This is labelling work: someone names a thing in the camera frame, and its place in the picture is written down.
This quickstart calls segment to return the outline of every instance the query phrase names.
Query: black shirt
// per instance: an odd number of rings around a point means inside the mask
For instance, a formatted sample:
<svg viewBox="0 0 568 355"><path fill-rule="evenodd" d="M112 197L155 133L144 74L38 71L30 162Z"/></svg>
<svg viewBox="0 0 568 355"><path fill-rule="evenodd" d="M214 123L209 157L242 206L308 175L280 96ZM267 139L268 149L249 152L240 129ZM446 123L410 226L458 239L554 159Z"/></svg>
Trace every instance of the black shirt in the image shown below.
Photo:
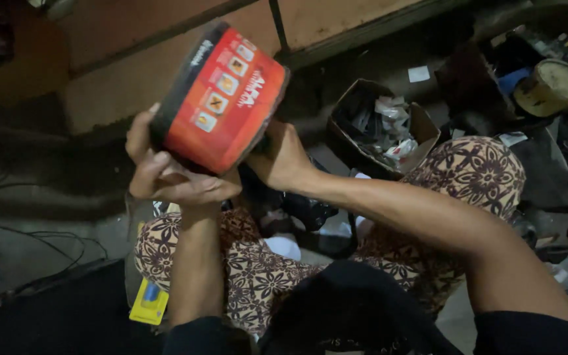
<svg viewBox="0 0 568 355"><path fill-rule="evenodd" d="M475 354L568 353L568 321L498 311L475 317ZM165 354L233 354L230 328L204 317L170 332ZM380 270L338 261L306 278L273 315L262 354L460 354L413 297Z"/></svg>

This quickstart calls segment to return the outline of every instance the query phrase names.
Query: concrete floor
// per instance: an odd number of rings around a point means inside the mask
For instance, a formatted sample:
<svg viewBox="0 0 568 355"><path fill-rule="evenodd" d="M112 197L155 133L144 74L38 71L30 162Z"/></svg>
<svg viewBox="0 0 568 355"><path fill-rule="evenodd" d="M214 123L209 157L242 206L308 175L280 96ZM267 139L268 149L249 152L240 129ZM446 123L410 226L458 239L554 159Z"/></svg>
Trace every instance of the concrete floor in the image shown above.
<svg viewBox="0 0 568 355"><path fill-rule="evenodd" d="M441 59L427 53L420 26L402 30L373 43L342 53L296 72L287 96L276 117L296 125L309 153L334 174L347 175L347 167L327 148L323 141L327 117L341 94L357 79L375 80L408 101L421 104L439 127L448 121L448 109L440 99L433 71ZM431 79L410 83L408 69L427 65ZM24 230L59 230L74 232L83 238L99 241L108 258L124 258L132 250L136 224L152 217L148 203L130 204L127 213L124 192L132 174L132 164L123 151L123 141L102 147L51 153L50 149L13 150L0 148L0 169L6 166L10 152L15 158L7 182L47 183L50 188L19 186L0 190L0 225ZM342 212L327 225L336 229L343 221ZM83 252L74 239L49 240L69 257ZM103 251L85 241L80 263L102 258ZM302 258L308 263L326 263L324 251L343 247L343 241L325 239L318 248L304 249ZM31 280L53 275L71 261L41 242L0 230L0 293ZM139 284L139 276L128 257L126 274L129 294ZM470 353L476 331L472 322L465 285L449 300L440 314L438 326L460 350Z"/></svg>

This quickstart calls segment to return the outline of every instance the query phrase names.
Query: open cardboard box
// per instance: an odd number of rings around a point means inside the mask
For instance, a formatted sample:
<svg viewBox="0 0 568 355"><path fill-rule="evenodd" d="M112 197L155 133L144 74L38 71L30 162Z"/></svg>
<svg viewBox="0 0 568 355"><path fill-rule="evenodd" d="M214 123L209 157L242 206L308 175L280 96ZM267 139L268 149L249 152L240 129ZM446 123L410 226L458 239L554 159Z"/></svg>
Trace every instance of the open cardboard box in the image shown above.
<svg viewBox="0 0 568 355"><path fill-rule="evenodd" d="M336 103L335 109L339 108L339 104L343 98L355 88L370 90L380 96L396 97L389 88L370 80L358 79L350 88L341 96ZM358 169L359 172L369 175L375 179L385 179L398 181L405 174L414 170L427 157L430 150L438 141L440 131L431 121L429 113L416 103L410 104L412 123L411 134L418 141L418 148L413 151L401 164L400 171L393 167L375 159L372 155L365 153L351 139L351 137L339 127L333 115L331 114L327 121L326 142L327 146L340 158L350 169Z"/></svg>

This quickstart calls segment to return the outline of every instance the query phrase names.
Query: wooden board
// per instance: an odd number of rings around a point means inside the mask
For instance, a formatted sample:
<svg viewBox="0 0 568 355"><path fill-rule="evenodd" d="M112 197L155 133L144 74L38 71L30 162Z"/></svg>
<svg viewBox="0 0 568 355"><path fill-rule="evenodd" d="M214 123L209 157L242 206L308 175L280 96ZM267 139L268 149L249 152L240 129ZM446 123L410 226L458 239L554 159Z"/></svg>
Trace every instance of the wooden board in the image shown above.
<svg viewBox="0 0 568 355"><path fill-rule="evenodd" d="M268 0L232 12L223 20L265 53L273 55L280 50ZM70 82L60 94L71 133L110 125L161 100L201 34L202 28L194 28Z"/></svg>
<svg viewBox="0 0 568 355"><path fill-rule="evenodd" d="M291 50L316 44L423 0L280 0Z"/></svg>
<svg viewBox="0 0 568 355"><path fill-rule="evenodd" d="M69 39L71 68L104 59L225 1L78 0L59 21Z"/></svg>

